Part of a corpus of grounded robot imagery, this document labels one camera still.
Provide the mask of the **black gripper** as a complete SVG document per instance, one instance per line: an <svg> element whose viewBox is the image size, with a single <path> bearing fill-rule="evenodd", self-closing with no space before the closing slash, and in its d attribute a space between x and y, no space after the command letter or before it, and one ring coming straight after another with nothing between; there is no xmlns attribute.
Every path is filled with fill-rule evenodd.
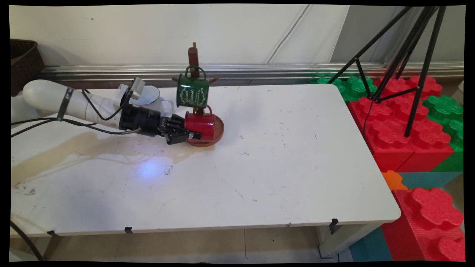
<svg viewBox="0 0 475 267"><path fill-rule="evenodd" d="M119 129L150 137L159 135L166 139L168 145L188 142L190 139L201 140L200 132L186 130L184 124L185 119L177 114L162 116L159 111L126 104L121 110Z"/></svg>

